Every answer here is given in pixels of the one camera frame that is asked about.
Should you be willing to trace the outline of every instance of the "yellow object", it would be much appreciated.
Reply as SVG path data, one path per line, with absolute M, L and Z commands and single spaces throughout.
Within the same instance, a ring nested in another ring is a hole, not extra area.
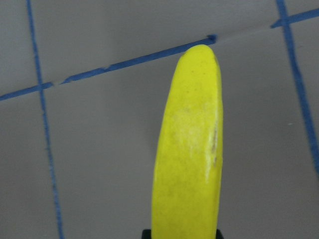
M 206 45 L 187 50 L 172 80 L 159 136 L 152 239 L 214 239 L 222 169 L 220 70 Z

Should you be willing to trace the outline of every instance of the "blue tape line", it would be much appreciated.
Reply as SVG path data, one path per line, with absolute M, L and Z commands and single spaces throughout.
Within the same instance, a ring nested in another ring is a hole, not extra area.
M 106 72 L 116 71 L 116 70 L 123 69 L 123 68 L 129 67 L 129 66 L 134 66 L 134 65 L 141 64 L 144 62 L 153 61 L 153 60 L 156 60 L 159 58 L 175 55 L 175 54 L 186 51 L 187 49 L 191 48 L 192 46 L 196 46 L 196 45 L 200 45 L 200 44 L 211 45 L 211 44 L 214 44 L 216 42 L 216 39 L 217 39 L 217 35 L 209 35 L 208 38 L 203 39 L 203 40 L 191 42 L 189 44 L 185 44 L 182 46 L 177 46 L 177 47 L 170 48 L 167 50 L 159 51 L 159 52 L 156 52 L 156 53 L 153 53 L 150 55 L 141 56 L 141 57 L 134 58 L 131 60 L 116 63 L 113 65 L 110 65 L 108 68 L 97 68 L 97 69 L 94 69 L 91 71 L 87 71 L 87 72 L 83 72 L 83 73 L 80 73 L 77 75 L 73 75 L 73 76 L 68 77 L 61 84 L 69 83 L 71 81 L 82 80 L 82 79 L 89 78 L 92 76 L 97 76 L 97 75 L 100 75 L 100 74 L 103 74 Z
M 307 20 L 307 19 L 310 19 L 310 18 L 314 18 L 314 17 L 317 17 L 317 16 L 319 16 L 319 8 L 311 10 L 311 11 L 305 11 L 305 12 L 302 12 L 302 13 L 291 15 L 291 16 L 288 17 L 287 21 L 288 21 L 288 24 L 291 24 L 291 23 L 295 23 L 295 22 L 298 22 L 298 21 L 303 21 L 303 20 Z M 282 26 L 281 19 L 276 21 L 270 27 L 271 28 L 276 28 L 276 27 L 279 27 L 279 26 Z
M 41 85 L 42 89 L 48 89 L 48 88 L 50 88 L 52 86 L 53 86 L 53 84 L 51 82 L 43 83 Z M 29 87 L 29 88 L 25 88 L 23 90 L 11 92 L 11 93 L 8 93 L 8 94 L 0 96 L 0 101 L 4 101 L 4 100 L 10 99 L 10 98 L 14 98 L 14 97 L 18 97 L 18 96 L 23 96 L 23 95 L 26 95 L 26 94 L 29 94 L 29 93 L 32 93 L 32 92 L 36 92 L 38 90 L 39 90 L 39 86 L 32 86 L 32 87 Z
M 26 0 L 26 5 L 27 5 L 27 10 L 28 10 L 28 19 L 29 19 L 29 27 L 30 27 L 32 47 L 33 47 L 33 53 L 34 53 L 35 69 L 36 69 L 36 75 L 37 75 L 37 80 L 38 80 L 37 90 L 40 93 L 41 108 L 42 108 L 42 112 L 43 112 L 42 118 L 43 118 L 45 139 L 46 139 L 46 146 L 47 146 L 46 150 L 47 150 L 47 155 L 48 155 L 48 159 L 49 159 L 49 171 L 50 171 L 50 175 L 51 175 L 51 183 L 52 183 L 53 198 L 54 198 L 54 205 L 55 205 L 56 221 L 57 221 L 57 227 L 58 227 L 58 232 L 59 232 L 59 238 L 64 239 L 63 227 L 62 227 L 61 207 L 60 207 L 60 203 L 59 203 L 58 190 L 57 190 L 57 186 L 56 186 L 53 156 L 52 156 L 52 151 L 51 151 L 49 123 L 48 123 L 47 112 L 46 112 L 44 90 L 42 87 L 43 82 L 42 82 L 42 75 L 41 75 L 40 59 L 39 59 L 39 54 L 38 54 L 38 49 L 37 49 L 37 44 L 36 44 L 36 39 L 35 39 L 35 30 L 34 30 L 34 22 L 33 22 L 33 16 L 32 16 L 31 0 Z
M 203 40 L 191 42 L 191 43 L 188 43 L 188 44 L 185 44 L 182 46 L 173 47 L 173 48 L 163 50 L 160 52 L 156 52 L 156 53 L 153 53 L 150 55 L 141 56 L 141 57 L 137 57 L 137 58 L 134 58 L 131 60 L 119 62 L 119 63 L 111 65 L 108 68 L 97 68 L 97 69 L 94 69 L 91 71 L 76 74 L 76 75 L 73 75 L 73 76 L 66 78 L 61 84 L 66 84 L 66 83 L 70 83 L 72 81 L 86 79 L 86 78 L 89 78 L 92 76 L 97 76 L 97 75 L 100 75 L 100 74 L 103 74 L 106 72 L 115 71 L 115 70 L 123 69 L 125 67 L 141 64 L 141 63 L 144 63 L 147 61 L 153 61 L 153 60 L 160 59 L 163 57 L 178 54 L 178 53 L 186 51 L 187 49 L 191 48 L 192 46 L 196 46 L 196 45 L 200 45 L 200 44 L 211 45 L 211 44 L 216 43 L 216 40 L 217 40 L 217 35 L 208 35 L 208 37 L 206 39 L 203 39 Z M 48 89 L 52 86 L 53 86 L 53 84 L 51 82 L 41 84 L 41 88 L 44 90 Z M 4 101 L 4 100 L 8 100 L 8 99 L 11 99 L 14 97 L 26 95 L 26 94 L 29 94 L 32 92 L 36 92 L 38 90 L 39 90 L 39 86 L 33 86 L 33 87 L 26 88 L 23 90 L 11 92 L 11 93 L 0 96 L 0 101 Z
M 310 106 L 307 100 L 307 94 L 306 94 L 306 89 L 303 82 L 303 77 L 301 75 L 301 72 L 297 64 L 293 34 L 288 21 L 289 17 L 288 17 L 286 6 L 285 6 L 285 1 L 276 0 L 276 2 L 278 6 L 278 11 L 281 17 L 281 24 L 283 26 L 284 37 L 285 37 L 286 46 L 288 50 L 290 65 L 293 71 L 295 85 L 296 85 L 296 89 L 297 89 L 297 93 L 299 97 L 299 102 L 300 102 L 302 114 L 304 117 L 304 123 L 305 123 L 306 131 L 307 131 L 307 135 L 308 135 L 308 141 L 310 144 L 310 149 L 313 156 L 315 169 L 319 176 L 318 141 L 317 141 L 316 131 L 315 131 L 315 127 L 314 127 L 312 116 L 311 116 Z

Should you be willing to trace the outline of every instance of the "black stand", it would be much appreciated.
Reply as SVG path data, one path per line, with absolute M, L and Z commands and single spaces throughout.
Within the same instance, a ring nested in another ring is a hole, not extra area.
M 152 239 L 151 238 L 151 229 L 145 229 L 142 232 L 142 239 Z M 216 231 L 216 239 L 224 239 L 223 235 L 221 234 L 220 230 L 217 229 Z

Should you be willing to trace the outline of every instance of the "gray surface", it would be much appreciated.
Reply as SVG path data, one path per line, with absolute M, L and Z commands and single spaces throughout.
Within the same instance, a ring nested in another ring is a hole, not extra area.
M 291 14 L 319 7 L 287 5 Z M 274 1 L 32 6 L 44 81 L 217 33 L 225 111 L 219 227 L 226 239 L 319 237 L 319 182 L 283 35 L 269 28 L 278 19 Z M 4 94 L 36 77 L 24 2 L 0 7 Z M 292 25 L 317 128 L 318 23 Z M 138 239 L 150 227 L 157 137 L 179 56 L 45 91 L 67 239 Z M 0 238 L 57 239 L 38 93 L 0 102 L 0 112 Z

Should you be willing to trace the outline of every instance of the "grid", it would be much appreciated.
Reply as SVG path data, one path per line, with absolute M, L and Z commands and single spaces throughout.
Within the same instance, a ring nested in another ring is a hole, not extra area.
M 294 82 L 296 86 L 296 91 L 298 93 L 300 107 L 304 119 L 305 129 L 308 136 L 308 142 L 311 150 L 311 154 L 314 161 L 315 170 L 318 173 L 319 176 L 319 148 L 318 148 L 318 141 L 315 133 L 315 127 L 312 120 L 311 115 L 311 109 L 307 100 L 307 93 L 303 81 L 303 77 L 301 74 L 301 71 L 299 69 L 298 61 L 296 58 L 295 53 L 295 43 L 293 38 L 293 33 L 290 27 L 290 24 L 303 21 L 306 19 L 314 18 L 319 16 L 319 8 L 310 10 L 307 12 L 298 13 L 295 15 L 288 16 L 285 1 L 284 0 L 276 0 L 276 4 L 278 7 L 278 12 L 280 15 L 280 19 L 276 21 L 273 25 L 271 25 L 271 28 L 275 27 L 282 27 L 286 47 L 288 51 L 289 61 L 291 70 L 294 77 Z M 29 28 L 30 28 L 30 35 L 31 35 L 31 41 L 32 41 L 32 47 L 33 47 L 33 53 L 34 53 L 34 62 L 35 62 L 35 69 L 36 69 L 36 75 L 37 75 L 37 82 L 38 84 L 33 87 L 25 88 L 22 90 L 18 90 L 12 93 L 8 93 L 5 95 L 0 96 L 0 101 L 8 100 L 10 98 L 15 98 L 21 95 L 29 94 L 32 92 L 39 91 L 40 96 L 40 102 L 41 102 L 41 109 L 42 109 L 42 118 L 43 118 L 43 125 L 44 125 L 44 131 L 45 131 L 45 139 L 46 139 L 46 150 L 47 150 L 47 157 L 49 161 L 49 171 L 51 176 L 51 183 L 52 183 L 52 190 L 53 190 L 53 199 L 55 204 L 55 214 L 56 214 L 56 221 L 57 221 L 57 229 L 59 233 L 59 238 L 64 238 L 63 233 L 63 224 L 62 224 L 62 214 L 61 214 L 61 208 L 59 203 L 59 197 L 58 197 L 58 190 L 56 185 L 56 179 L 55 179 L 55 172 L 54 172 L 54 162 L 53 162 L 53 155 L 51 152 L 51 142 L 50 142 L 50 129 L 49 129 L 49 123 L 48 123 L 48 117 L 47 117 L 47 110 L 46 110 L 46 102 L 45 102 L 45 95 L 44 90 L 48 89 L 53 86 L 52 82 L 43 83 L 42 81 L 42 75 L 41 75 L 41 66 L 40 66 L 40 59 L 38 56 L 38 50 L 37 50 L 37 43 L 36 43 L 36 34 L 34 29 L 34 21 L 33 21 L 33 15 L 32 15 L 32 6 L 31 6 L 31 0 L 26 0 L 26 6 L 27 6 L 27 12 L 28 12 L 28 20 L 29 20 Z M 186 51 L 188 48 L 198 45 L 198 44 L 205 44 L 205 45 L 211 45 L 214 44 L 217 40 L 217 35 L 208 35 L 207 38 L 198 40 L 195 42 L 191 42 L 185 45 L 173 47 L 167 50 L 163 50 L 160 52 L 152 53 L 146 56 L 141 56 L 138 58 L 130 59 L 127 61 L 119 62 L 112 64 L 108 68 L 97 68 L 93 69 L 91 71 L 79 73 L 76 75 L 72 75 L 68 78 L 66 78 L 61 84 L 70 83 L 72 81 L 78 81 L 86 78 L 90 78 L 93 76 L 97 76 L 103 73 L 123 69 L 126 67 L 134 66 L 137 64 L 141 64 L 147 61 L 156 60 L 163 57 L 168 57 L 174 54 L 178 54 L 181 52 Z

